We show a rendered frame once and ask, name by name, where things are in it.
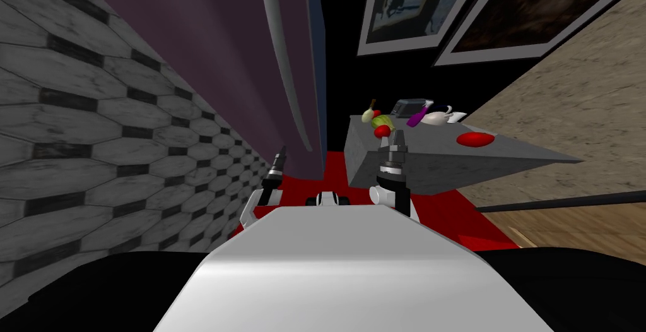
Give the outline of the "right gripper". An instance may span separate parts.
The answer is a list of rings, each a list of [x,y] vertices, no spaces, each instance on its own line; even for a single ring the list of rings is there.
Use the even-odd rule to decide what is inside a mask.
[[[408,147],[404,131],[397,129],[392,138],[392,145],[389,144],[389,138],[381,138],[379,148],[379,165],[380,168],[402,170],[406,161]]]

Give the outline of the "purple spray bottle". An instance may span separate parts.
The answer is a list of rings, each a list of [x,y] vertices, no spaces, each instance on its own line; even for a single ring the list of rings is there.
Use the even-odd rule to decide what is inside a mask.
[[[418,113],[413,114],[407,121],[406,125],[409,127],[415,127],[417,126],[421,120],[424,118],[424,116],[427,113],[427,110],[433,105],[434,101],[432,100],[425,100],[424,105],[422,108],[419,110]]]

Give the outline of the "grey toaster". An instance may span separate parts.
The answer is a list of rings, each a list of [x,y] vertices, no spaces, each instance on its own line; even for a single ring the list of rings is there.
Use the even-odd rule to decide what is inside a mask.
[[[395,104],[390,115],[407,119],[414,114],[420,113],[426,103],[427,100],[424,98],[400,99]]]

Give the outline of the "white kettle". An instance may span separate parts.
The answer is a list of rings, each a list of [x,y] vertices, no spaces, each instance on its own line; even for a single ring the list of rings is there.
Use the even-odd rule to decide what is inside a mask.
[[[452,106],[447,105],[446,107],[446,112],[431,112],[426,114],[422,118],[421,123],[434,126],[441,126],[448,123],[448,120],[452,116]]]

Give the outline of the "grey kitchen counter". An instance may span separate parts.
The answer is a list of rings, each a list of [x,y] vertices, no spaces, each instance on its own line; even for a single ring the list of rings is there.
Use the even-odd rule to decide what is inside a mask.
[[[403,172],[413,194],[444,193],[553,163],[580,162],[502,134],[483,147],[462,146],[458,136],[477,130],[462,123],[414,128],[408,127],[405,119],[394,119],[393,123],[403,131],[408,146]],[[367,189],[377,185],[379,146],[371,125],[362,123],[359,116],[350,116],[344,147],[349,186]]]

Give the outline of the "red plate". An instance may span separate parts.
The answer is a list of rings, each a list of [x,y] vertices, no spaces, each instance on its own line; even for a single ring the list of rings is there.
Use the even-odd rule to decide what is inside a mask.
[[[495,138],[495,135],[489,133],[470,131],[459,135],[456,142],[462,146],[480,148],[491,144]]]

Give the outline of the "red rug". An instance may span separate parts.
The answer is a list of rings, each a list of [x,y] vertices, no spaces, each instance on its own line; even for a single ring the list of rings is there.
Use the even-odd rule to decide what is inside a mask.
[[[353,205],[371,203],[368,189],[348,186],[344,153],[339,151],[327,152],[322,180],[303,180],[285,175],[279,188],[283,191],[279,206],[303,206],[307,198],[321,191],[347,196]],[[423,225],[472,251],[518,248],[456,190],[433,196],[413,194],[411,198]]]

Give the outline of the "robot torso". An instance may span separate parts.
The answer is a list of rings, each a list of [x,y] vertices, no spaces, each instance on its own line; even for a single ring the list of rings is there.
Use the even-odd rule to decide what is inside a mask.
[[[211,251],[154,332],[553,332],[474,252],[385,205],[282,206]]]

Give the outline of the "purple fridge door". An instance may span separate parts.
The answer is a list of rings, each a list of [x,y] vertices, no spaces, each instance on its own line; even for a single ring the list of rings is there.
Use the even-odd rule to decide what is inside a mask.
[[[262,157],[287,150],[287,175],[321,179],[326,165],[326,33],[320,0],[279,0],[300,139],[263,0],[104,0]]]

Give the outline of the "blue yellow framed picture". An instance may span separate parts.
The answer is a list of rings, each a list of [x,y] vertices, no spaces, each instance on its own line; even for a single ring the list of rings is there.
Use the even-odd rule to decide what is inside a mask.
[[[438,47],[467,0],[367,0],[359,56]]]

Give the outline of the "dark brown framed picture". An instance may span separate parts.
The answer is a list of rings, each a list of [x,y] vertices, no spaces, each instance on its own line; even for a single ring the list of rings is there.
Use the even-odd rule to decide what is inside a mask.
[[[475,0],[435,66],[542,57],[615,0]]]

